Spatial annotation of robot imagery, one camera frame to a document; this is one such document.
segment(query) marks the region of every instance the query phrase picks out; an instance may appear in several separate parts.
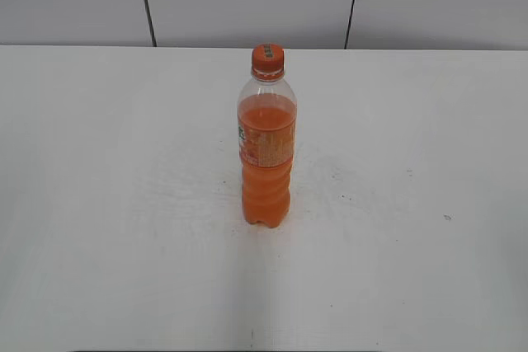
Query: panel seam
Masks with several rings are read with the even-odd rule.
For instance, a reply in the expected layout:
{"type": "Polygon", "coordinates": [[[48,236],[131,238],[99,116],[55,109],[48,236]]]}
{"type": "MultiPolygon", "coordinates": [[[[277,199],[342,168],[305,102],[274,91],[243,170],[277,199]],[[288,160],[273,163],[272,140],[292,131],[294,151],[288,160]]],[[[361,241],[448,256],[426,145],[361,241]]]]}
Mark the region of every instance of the panel seam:
{"type": "Polygon", "coordinates": [[[152,16],[150,15],[149,0],[143,0],[143,4],[145,6],[145,13],[147,14],[148,31],[150,32],[150,39],[152,41],[152,46],[153,47],[158,47],[158,43],[156,41],[156,35],[154,34],[154,26],[153,26],[153,23],[152,23],[152,16]]]}
{"type": "Polygon", "coordinates": [[[350,36],[350,29],[352,26],[352,15],[354,14],[354,5],[356,4],[356,0],[352,0],[350,5],[350,15],[348,16],[348,27],[346,28],[346,38],[345,38],[345,46],[344,49],[347,49],[348,47],[348,37],[350,36]]]}

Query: bottle neck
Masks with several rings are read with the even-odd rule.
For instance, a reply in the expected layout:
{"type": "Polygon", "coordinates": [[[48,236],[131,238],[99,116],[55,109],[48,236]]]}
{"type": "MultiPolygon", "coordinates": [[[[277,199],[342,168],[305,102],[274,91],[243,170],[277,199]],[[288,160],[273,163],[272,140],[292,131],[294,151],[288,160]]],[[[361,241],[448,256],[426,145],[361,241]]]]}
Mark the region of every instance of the bottle neck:
{"type": "Polygon", "coordinates": [[[261,86],[273,86],[280,82],[284,75],[280,76],[279,78],[276,78],[275,80],[261,80],[260,78],[256,78],[255,76],[252,76],[253,80],[257,81],[261,86]]]}

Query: green logo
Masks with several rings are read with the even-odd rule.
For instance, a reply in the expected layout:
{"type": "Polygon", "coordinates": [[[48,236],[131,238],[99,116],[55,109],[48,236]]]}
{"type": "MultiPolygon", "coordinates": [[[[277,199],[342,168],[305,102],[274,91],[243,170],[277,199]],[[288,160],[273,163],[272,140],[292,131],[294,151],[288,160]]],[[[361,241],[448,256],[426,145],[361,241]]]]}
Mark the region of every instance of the green logo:
{"type": "Polygon", "coordinates": [[[240,125],[238,126],[238,138],[242,141],[246,140],[246,134],[244,133],[244,128],[242,128],[240,125]]]}

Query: orange bottle cap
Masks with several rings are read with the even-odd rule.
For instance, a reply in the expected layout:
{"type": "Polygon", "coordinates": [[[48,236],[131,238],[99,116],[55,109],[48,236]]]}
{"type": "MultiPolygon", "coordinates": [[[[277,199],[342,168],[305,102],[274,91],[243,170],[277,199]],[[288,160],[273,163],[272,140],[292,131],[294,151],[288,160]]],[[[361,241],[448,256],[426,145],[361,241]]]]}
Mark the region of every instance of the orange bottle cap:
{"type": "Polygon", "coordinates": [[[252,54],[252,75],[258,80],[284,76],[284,50],[279,45],[258,45],[252,54]]]}

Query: orange soda bottle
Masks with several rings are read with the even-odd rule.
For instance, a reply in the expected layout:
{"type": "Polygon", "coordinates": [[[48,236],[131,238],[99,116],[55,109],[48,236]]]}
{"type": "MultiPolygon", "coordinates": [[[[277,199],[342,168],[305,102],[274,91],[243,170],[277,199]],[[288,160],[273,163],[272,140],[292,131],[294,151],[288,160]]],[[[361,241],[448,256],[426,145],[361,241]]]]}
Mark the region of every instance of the orange soda bottle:
{"type": "Polygon", "coordinates": [[[288,213],[296,116],[297,100],[284,79],[284,50],[258,45],[252,79],[238,98],[242,206],[251,224],[274,228],[288,213]]]}

